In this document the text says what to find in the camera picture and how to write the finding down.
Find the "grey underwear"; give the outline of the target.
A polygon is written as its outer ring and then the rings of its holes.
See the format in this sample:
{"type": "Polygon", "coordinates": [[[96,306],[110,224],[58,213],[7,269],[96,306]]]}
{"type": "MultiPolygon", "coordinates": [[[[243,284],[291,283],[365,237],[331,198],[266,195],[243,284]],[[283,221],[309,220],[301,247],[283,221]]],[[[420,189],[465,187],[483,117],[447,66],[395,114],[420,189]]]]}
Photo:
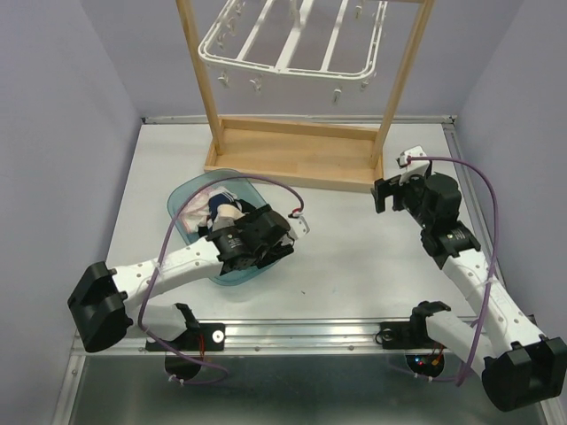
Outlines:
{"type": "Polygon", "coordinates": [[[237,206],[232,204],[222,204],[217,210],[215,218],[208,218],[205,226],[199,227],[197,235],[199,237],[208,236],[210,233],[222,229],[232,227],[235,222],[245,216],[237,206]]]}

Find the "navy blue underwear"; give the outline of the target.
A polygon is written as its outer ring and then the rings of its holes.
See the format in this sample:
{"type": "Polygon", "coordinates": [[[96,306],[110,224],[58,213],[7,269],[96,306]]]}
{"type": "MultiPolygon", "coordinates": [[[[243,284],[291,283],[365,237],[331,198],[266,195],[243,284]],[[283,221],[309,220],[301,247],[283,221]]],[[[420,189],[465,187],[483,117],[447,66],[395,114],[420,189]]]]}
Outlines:
{"type": "Polygon", "coordinates": [[[222,204],[232,204],[234,205],[234,201],[237,200],[237,197],[233,197],[229,192],[222,192],[220,194],[214,195],[209,198],[208,206],[209,206],[209,218],[215,218],[217,212],[217,208],[222,204]]]}

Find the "white pink underwear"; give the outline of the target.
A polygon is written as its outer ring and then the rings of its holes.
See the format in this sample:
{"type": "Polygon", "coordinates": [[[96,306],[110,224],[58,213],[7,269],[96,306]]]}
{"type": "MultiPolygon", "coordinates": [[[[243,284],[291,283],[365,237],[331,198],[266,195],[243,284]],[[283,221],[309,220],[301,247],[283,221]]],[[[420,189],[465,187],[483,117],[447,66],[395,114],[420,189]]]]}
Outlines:
{"type": "Polygon", "coordinates": [[[179,220],[188,233],[197,233],[199,227],[206,224],[210,210],[208,201],[212,188],[203,189],[183,208],[179,220]]]}

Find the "black underwear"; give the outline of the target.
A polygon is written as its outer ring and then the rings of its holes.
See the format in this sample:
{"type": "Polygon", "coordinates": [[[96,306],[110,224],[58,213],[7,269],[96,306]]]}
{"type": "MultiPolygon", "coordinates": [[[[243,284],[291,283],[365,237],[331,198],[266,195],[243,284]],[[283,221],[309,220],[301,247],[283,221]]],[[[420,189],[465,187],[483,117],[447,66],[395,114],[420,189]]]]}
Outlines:
{"type": "Polygon", "coordinates": [[[242,213],[249,214],[257,210],[257,207],[244,199],[237,199],[234,201],[234,206],[242,213]]]}

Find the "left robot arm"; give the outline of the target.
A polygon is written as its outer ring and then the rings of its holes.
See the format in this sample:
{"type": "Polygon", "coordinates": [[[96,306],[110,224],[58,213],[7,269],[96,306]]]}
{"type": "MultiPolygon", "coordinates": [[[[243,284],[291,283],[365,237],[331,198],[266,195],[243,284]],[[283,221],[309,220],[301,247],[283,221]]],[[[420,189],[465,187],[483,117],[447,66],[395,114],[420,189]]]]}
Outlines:
{"type": "Polygon", "coordinates": [[[67,300],[83,348],[104,351],[133,328],[153,341],[191,347],[199,324],[190,308],[150,305],[151,298],[201,279],[268,267],[291,255],[308,232],[301,213],[284,217],[264,205],[162,259],[114,268],[103,261],[87,266],[67,300]]]}

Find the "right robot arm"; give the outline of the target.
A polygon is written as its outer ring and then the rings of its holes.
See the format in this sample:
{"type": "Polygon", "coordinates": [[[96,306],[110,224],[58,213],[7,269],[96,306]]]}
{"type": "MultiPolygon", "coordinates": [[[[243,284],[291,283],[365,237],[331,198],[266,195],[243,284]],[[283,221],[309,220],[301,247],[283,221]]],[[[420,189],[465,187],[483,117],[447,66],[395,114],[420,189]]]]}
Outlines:
{"type": "Polygon", "coordinates": [[[386,350],[430,349],[440,344],[481,379],[503,412],[558,397],[566,376],[566,344],[549,338],[524,315],[489,265],[473,233],[460,221],[462,194],[445,174],[395,176],[375,181],[378,213],[392,199],[421,228],[424,250],[478,315],[475,329],[441,301],[423,301],[406,321],[383,321],[377,334],[386,350]]]}

